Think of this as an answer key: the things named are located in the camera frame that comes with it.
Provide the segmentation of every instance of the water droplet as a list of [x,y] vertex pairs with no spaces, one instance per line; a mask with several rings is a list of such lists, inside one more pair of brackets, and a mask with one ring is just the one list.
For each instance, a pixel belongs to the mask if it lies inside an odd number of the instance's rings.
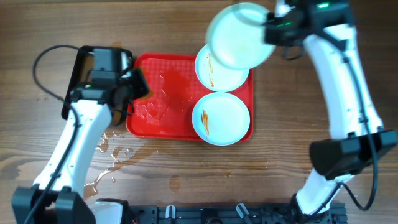
[[104,153],[105,151],[103,151],[100,147],[96,147],[95,149],[99,150],[101,153]]
[[224,176],[226,178],[231,177],[231,175],[232,175],[232,171],[230,169],[228,169],[228,170],[225,169],[225,170],[223,170],[223,172],[224,172]]

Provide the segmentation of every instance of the water spill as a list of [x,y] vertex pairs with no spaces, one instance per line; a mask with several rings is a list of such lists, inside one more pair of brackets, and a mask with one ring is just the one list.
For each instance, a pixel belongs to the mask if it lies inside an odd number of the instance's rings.
[[102,141],[102,143],[100,143],[99,146],[97,146],[97,148],[99,149],[100,152],[105,153],[109,149],[109,139],[108,137],[106,137],[105,133],[101,136],[100,141]]
[[[148,149],[141,150],[141,147],[144,146],[145,143],[146,142],[144,141],[138,141],[137,145],[134,146],[136,148],[136,152],[131,157],[127,158],[124,161],[117,160],[117,158],[119,156],[119,153],[125,148],[121,146],[116,147],[111,154],[112,158],[114,159],[114,162],[112,164],[108,164],[108,168],[104,172],[100,173],[100,175],[94,180],[94,182],[85,184],[84,200],[87,200],[95,195],[98,195],[98,189],[96,188],[96,186],[105,175],[115,172],[124,166],[132,166],[137,162],[139,162],[141,159],[148,158],[150,155],[155,153],[154,150],[148,150]],[[128,148],[127,150],[129,152],[134,152],[134,148],[133,149]]]
[[180,192],[181,183],[179,175],[173,175],[170,178],[169,187],[174,194],[178,194]]
[[104,153],[104,151],[100,147],[96,147],[95,149],[99,150],[101,153]]
[[224,169],[223,170],[223,173],[224,173],[224,176],[226,177],[226,178],[228,178],[228,177],[231,177],[231,175],[232,175],[232,171],[230,170],[230,169]]
[[97,185],[100,182],[100,180],[108,173],[111,171],[104,171],[102,172],[92,183],[85,184],[85,190],[84,190],[84,200],[89,199],[90,197],[93,197],[95,195],[98,195],[98,190],[97,190]]

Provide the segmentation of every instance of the white bowl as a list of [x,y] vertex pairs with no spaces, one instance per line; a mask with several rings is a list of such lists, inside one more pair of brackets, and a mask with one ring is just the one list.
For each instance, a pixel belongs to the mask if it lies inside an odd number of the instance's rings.
[[[202,121],[207,114],[208,122]],[[246,105],[229,93],[210,93],[196,103],[192,112],[193,128],[203,140],[217,146],[238,142],[249,130],[250,114]]]
[[214,58],[227,68],[243,70],[260,65],[274,51],[265,44],[269,11],[254,3],[239,3],[219,12],[211,21],[206,43]]
[[209,90],[228,92],[237,89],[248,78],[249,70],[233,70],[224,67],[210,54],[205,45],[195,60],[195,72],[199,81]]

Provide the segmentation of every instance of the red plastic tray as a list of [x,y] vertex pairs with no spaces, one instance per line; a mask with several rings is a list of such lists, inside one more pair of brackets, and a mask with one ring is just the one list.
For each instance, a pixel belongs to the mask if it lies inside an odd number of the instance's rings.
[[[197,78],[195,58],[196,55],[180,54],[143,54],[137,58],[134,67],[144,69],[154,94],[149,99],[134,101],[134,115],[126,121],[131,134],[140,138],[202,141],[192,125],[192,110],[200,98],[212,91]],[[250,112],[249,130],[239,141],[244,142],[254,130],[253,70],[243,85],[230,93],[240,98]]]

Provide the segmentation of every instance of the food residue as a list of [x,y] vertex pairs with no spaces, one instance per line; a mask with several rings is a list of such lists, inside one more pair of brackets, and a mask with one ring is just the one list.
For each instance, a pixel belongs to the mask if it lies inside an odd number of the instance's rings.
[[[210,54],[207,54],[206,58],[209,60],[210,73],[213,74],[213,66],[211,65],[211,56],[210,56]],[[214,87],[213,79],[211,78],[210,74],[209,74],[209,79],[210,79],[211,87]]]
[[211,74],[213,74],[213,66],[211,65],[211,56],[210,56],[210,54],[207,54],[207,59],[209,60],[210,72],[211,72]]
[[205,127],[206,137],[209,136],[209,117],[207,115],[206,109],[204,109],[202,114],[201,114],[201,123]]
[[210,79],[210,85],[211,85],[211,87],[214,87],[213,79],[211,78],[210,74],[209,74],[209,79]]

